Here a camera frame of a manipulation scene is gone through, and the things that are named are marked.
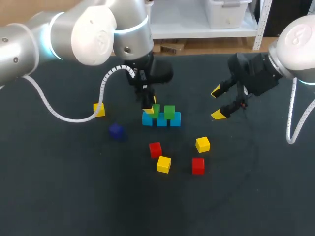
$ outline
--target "red cube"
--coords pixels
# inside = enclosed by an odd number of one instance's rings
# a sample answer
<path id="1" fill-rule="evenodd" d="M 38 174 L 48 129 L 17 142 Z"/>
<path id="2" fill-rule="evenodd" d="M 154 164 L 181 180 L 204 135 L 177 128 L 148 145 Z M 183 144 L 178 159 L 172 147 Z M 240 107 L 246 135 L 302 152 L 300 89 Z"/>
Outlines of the red cube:
<path id="1" fill-rule="evenodd" d="M 205 160 L 203 158 L 192 159 L 192 174 L 193 175 L 205 174 Z"/>
<path id="2" fill-rule="evenodd" d="M 159 158 L 160 156 L 162 156 L 162 147 L 160 142 L 150 143 L 149 147 L 152 159 Z"/>

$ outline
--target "yellow cube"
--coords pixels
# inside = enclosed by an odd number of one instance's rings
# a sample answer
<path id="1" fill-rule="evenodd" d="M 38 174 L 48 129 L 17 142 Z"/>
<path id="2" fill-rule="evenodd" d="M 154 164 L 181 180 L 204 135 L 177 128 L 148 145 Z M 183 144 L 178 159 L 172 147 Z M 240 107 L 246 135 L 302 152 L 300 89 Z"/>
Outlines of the yellow cube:
<path id="1" fill-rule="evenodd" d="M 93 104 L 93 110 L 94 112 L 96 112 L 98 107 L 98 103 Z M 102 107 L 99 111 L 99 113 L 96 115 L 96 117 L 104 117 L 105 116 L 105 107 L 104 107 L 104 103 L 102 103 Z"/>
<path id="2" fill-rule="evenodd" d="M 196 148 L 199 153 L 210 151 L 210 142 L 207 137 L 196 139 Z"/>
<path id="3" fill-rule="evenodd" d="M 157 162 L 157 171 L 167 173 L 171 168 L 171 158 L 160 156 Z"/>
<path id="4" fill-rule="evenodd" d="M 144 110 L 144 111 L 145 111 L 145 113 L 147 113 L 147 114 L 150 114 L 150 115 L 154 114 L 153 107 L 152 107 L 152 108 L 150 108 L 150 109 L 143 109 L 143 110 Z"/>

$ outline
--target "white shelf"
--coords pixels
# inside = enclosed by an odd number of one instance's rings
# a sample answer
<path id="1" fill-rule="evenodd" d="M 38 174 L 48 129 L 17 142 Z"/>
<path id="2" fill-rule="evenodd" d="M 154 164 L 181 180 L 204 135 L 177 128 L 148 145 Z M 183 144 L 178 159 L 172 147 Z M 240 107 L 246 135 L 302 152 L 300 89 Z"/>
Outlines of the white shelf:
<path id="1" fill-rule="evenodd" d="M 249 9 L 241 27 L 211 29 L 204 9 L 204 0 L 155 0 L 152 7 L 153 39 L 255 37 L 257 22 Z"/>

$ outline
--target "blue cube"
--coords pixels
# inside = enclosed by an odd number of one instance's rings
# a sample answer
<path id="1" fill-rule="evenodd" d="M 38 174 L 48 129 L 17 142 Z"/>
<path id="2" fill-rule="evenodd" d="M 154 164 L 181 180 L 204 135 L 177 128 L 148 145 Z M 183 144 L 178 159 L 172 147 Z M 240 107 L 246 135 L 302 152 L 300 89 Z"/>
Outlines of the blue cube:
<path id="1" fill-rule="evenodd" d="M 121 125 L 118 125 L 117 123 L 109 127 L 109 133 L 116 140 L 123 140 L 126 137 L 125 129 Z"/>
<path id="2" fill-rule="evenodd" d="M 153 119 L 145 112 L 142 113 L 142 125 L 153 126 Z"/>
<path id="3" fill-rule="evenodd" d="M 158 115 L 157 127 L 167 127 L 167 120 L 164 118 L 164 112 L 161 112 Z"/>
<path id="4" fill-rule="evenodd" d="M 175 112 L 175 119 L 171 119 L 171 126 L 181 126 L 181 113 Z"/>

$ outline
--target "floor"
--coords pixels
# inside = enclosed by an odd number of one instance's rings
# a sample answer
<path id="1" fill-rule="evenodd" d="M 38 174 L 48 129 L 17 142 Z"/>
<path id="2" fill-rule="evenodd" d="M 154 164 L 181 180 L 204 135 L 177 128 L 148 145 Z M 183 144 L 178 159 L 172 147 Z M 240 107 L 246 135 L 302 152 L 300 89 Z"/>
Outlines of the floor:
<path id="1" fill-rule="evenodd" d="M 254 37 L 188 39 L 184 50 L 179 52 L 178 54 L 200 55 L 267 52 L 269 45 L 277 40 L 277 37 L 263 38 L 259 51 L 252 50 L 254 40 Z M 154 52 L 158 55 L 172 55 L 170 53 L 161 53 L 160 43 L 160 40 L 155 41 Z"/>

